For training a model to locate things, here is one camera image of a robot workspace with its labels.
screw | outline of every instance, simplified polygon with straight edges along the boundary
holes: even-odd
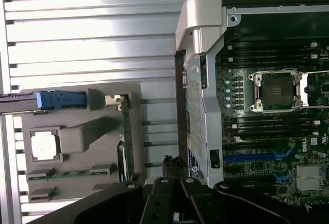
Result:
[[[221,183],[220,187],[223,189],[229,189],[231,186],[228,183]]]

motherboard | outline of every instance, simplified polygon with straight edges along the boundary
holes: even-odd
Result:
[[[224,179],[329,203],[329,41],[225,42],[216,56]]]

cpu socket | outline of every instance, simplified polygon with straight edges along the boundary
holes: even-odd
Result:
[[[307,106],[301,99],[302,73],[295,69],[258,71],[248,76],[254,82],[254,104],[249,110],[255,113],[285,113]]]

circuit board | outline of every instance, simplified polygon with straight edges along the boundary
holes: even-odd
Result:
[[[329,203],[329,42],[226,41],[216,57],[224,179]]]

blue latch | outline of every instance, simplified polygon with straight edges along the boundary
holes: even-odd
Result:
[[[40,109],[61,109],[63,106],[87,107],[86,92],[50,90],[35,92],[36,102]]]

